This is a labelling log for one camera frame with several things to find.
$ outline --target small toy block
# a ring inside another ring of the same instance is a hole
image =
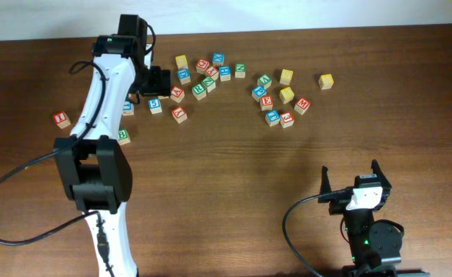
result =
[[[149,109],[151,110],[151,114],[163,112],[163,109],[161,108],[161,102],[158,98],[154,98],[148,101]]]
[[[269,88],[272,84],[271,77],[267,76],[267,74],[263,74],[257,81],[257,85],[263,86],[265,89]]]
[[[198,84],[192,88],[192,94],[198,101],[201,101],[201,99],[208,95],[207,92],[205,92],[205,88],[201,84]]]
[[[334,79],[332,78],[332,74],[325,74],[320,76],[318,80],[318,85],[321,89],[329,89],[334,85]]]
[[[279,113],[276,110],[270,111],[265,115],[265,121],[267,122],[267,124],[270,127],[279,123],[280,120],[281,120],[281,117],[279,116]]]
[[[134,115],[134,105],[129,101],[125,101],[122,115]]]
[[[206,77],[202,80],[202,85],[207,89],[208,93],[211,93],[216,88],[216,82],[211,77]]]
[[[290,85],[292,79],[293,79],[293,72],[291,70],[282,69],[281,79],[279,80],[279,82],[282,85]]]
[[[235,78],[244,78],[246,72],[247,72],[246,64],[236,64],[234,66],[234,77]]]
[[[65,128],[71,124],[71,120],[69,117],[65,114],[65,112],[59,112],[58,114],[54,115],[54,122],[57,124],[60,128]]]
[[[196,65],[197,73],[205,74],[205,69],[209,67],[209,61],[200,59]]]
[[[171,100],[173,100],[177,103],[180,103],[184,97],[185,97],[185,92],[183,91],[183,89],[178,88],[178,87],[173,87],[171,89]]]
[[[286,104],[293,100],[294,98],[294,92],[290,87],[283,88],[281,90],[281,93],[279,93],[279,98],[281,98],[281,101],[283,104]]]
[[[296,102],[294,110],[303,115],[308,110],[308,108],[310,108],[310,104],[311,103],[307,99],[301,98]]]
[[[291,112],[286,112],[281,115],[281,126],[287,128],[294,124],[294,116]]]
[[[257,85],[252,91],[251,91],[251,97],[255,99],[255,101],[259,102],[260,97],[267,94],[267,91],[261,86]]]
[[[179,55],[174,60],[177,62],[178,69],[188,69],[187,57],[185,55]]]
[[[260,97],[260,110],[261,111],[270,111],[274,106],[274,100],[270,95],[264,95]]]
[[[188,72],[188,69],[180,69],[177,73],[182,85],[190,82],[190,73]]]
[[[224,64],[224,54],[214,53],[212,55],[212,64],[215,66],[223,66]]]
[[[183,121],[187,120],[187,113],[182,107],[178,107],[171,111],[173,114],[174,120],[176,120],[178,123],[182,123]]]
[[[211,77],[213,80],[217,80],[219,78],[219,71],[214,66],[210,66],[206,71],[205,75]]]
[[[219,78],[221,82],[231,80],[231,71],[229,70],[229,66],[221,66],[219,68]]]
[[[131,142],[131,137],[128,136],[128,132],[125,129],[118,131],[118,144],[124,145]]]

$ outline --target yellow cube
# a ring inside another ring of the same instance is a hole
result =
[[[318,80],[318,85],[321,89],[329,89],[334,84],[334,79],[332,78],[332,74],[325,74],[320,76]]]
[[[291,70],[282,69],[281,80],[279,81],[282,85],[289,85],[293,78],[293,72]]]
[[[279,94],[279,98],[281,99],[283,104],[286,104],[289,101],[293,100],[294,92],[290,87],[284,88],[281,90],[281,93]]]
[[[185,55],[177,56],[174,60],[177,61],[178,69],[188,69],[187,57]]]

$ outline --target wooden table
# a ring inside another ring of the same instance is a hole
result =
[[[50,151],[59,129],[52,115],[75,122],[91,70],[67,73],[91,59],[93,38],[0,42],[0,176]],[[219,82],[204,100],[199,58],[223,52],[247,64],[247,77]],[[377,219],[406,228],[400,269],[452,276],[452,25],[341,28],[216,35],[160,35],[155,64],[172,69],[185,54],[192,82],[184,86],[188,120],[171,117],[176,103],[146,104],[122,125],[134,187],[128,203],[131,250],[143,276],[265,276],[306,272],[285,243],[281,220],[298,199],[318,193],[321,166],[335,189],[371,172],[377,159],[394,189]],[[294,126],[269,128],[251,97],[256,78],[294,71],[291,87],[311,107]],[[334,87],[318,88],[321,73]],[[340,216],[309,203],[287,223],[302,255],[323,271],[350,265]],[[66,199],[51,160],[0,188],[0,236],[22,239],[79,215]],[[96,276],[85,223],[33,245],[0,245],[0,276]]]

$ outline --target white wall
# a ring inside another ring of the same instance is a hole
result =
[[[158,34],[452,23],[452,0],[0,0],[0,40],[106,35],[121,13]]]

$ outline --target block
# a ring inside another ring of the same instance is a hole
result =
[[[231,80],[231,71],[229,70],[229,66],[221,66],[219,68],[219,78],[221,82]]]
[[[235,78],[244,78],[247,72],[246,64],[236,64],[234,65],[234,77]]]
[[[131,142],[131,137],[128,135],[127,130],[122,129],[118,131],[118,144],[125,145]]]
[[[177,62],[178,69],[188,69],[187,57],[185,55],[179,55],[174,60]]]
[[[212,64],[214,66],[223,66],[223,64],[224,64],[224,54],[222,54],[222,53],[214,53],[212,55]]]
[[[163,109],[161,108],[161,102],[158,98],[154,98],[148,101],[149,109],[151,110],[151,114],[163,112]]]
[[[192,88],[192,94],[198,101],[201,101],[201,99],[208,95],[207,92],[205,92],[205,88],[201,84],[198,84]]]
[[[209,66],[209,68],[205,71],[205,75],[216,81],[219,78],[219,71],[214,66]]]
[[[257,85],[252,91],[251,91],[251,97],[255,99],[255,101],[259,102],[260,97],[267,94],[267,91],[265,88],[263,88],[261,85]]]
[[[307,99],[301,98],[296,102],[294,110],[303,115],[308,110],[308,108],[310,108],[310,104],[311,103]]]
[[[272,84],[271,77],[267,76],[267,74],[263,74],[257,81],[257,85],[263,86],[265,89],[269,88]]]
[[[279,116],[279,113],[276,110],[270,111],[265,115],[265,121],[267,122],[267,124],[270,127],[279,123],[280,120],[281,120],[281,117]]]
[[[287,128],[294,124],[294,116],[291,112],[285,112],[281,115],[281,126]]]
[[[65,112],[59,112],[58,114],[55,114],[54,122],[60,128],[65,128],[71,124],[71,120],[69,120],[69,117],[65,114]]]
[[[270,95],[264,95],[260,97],[260,110],[270,111],[274,106],[274,99]]]
[[[179,87],[171,88],[171,100],[180,103],[185,97],[185,92]]]
[[[122,115],[134,115],[134,105],[129,101],[125,101]]]
[[[318,85],[321,89],[329,89],[334,85],[334,79],[332,78],[332,74],[325,74],[320,76],[318,80]]]
[[[279,79],[279,82],[282,85],[290,85],[292,79],[293,72],[291,70],[282,69],[281,78]]]
[[[196,65],[197,73],[205,74],[205,69],[209,67],[209,61],[206,61],[204,59],[198,60],[198,63]]]
[[[190,82],[190,73],[188,72],[188,69],[180,69],[177,74],[182,85]]]
[[[202,80],[202,85],[205,87],[208,93],[211,93],[212,90],[216,88],[216,82],[214,82],[211,77],[206,77],[204,80]]]
[[[283,88],[279,93],[279,98],[281,98],[283,104],[289,103],[294,98],[294,92],[290,87]]]
[[[182,123],[183,121],[187,120],[187,113],[182,107],[178,107],[171,111],[173,114],[174,120],[176,120],[178,123]]]

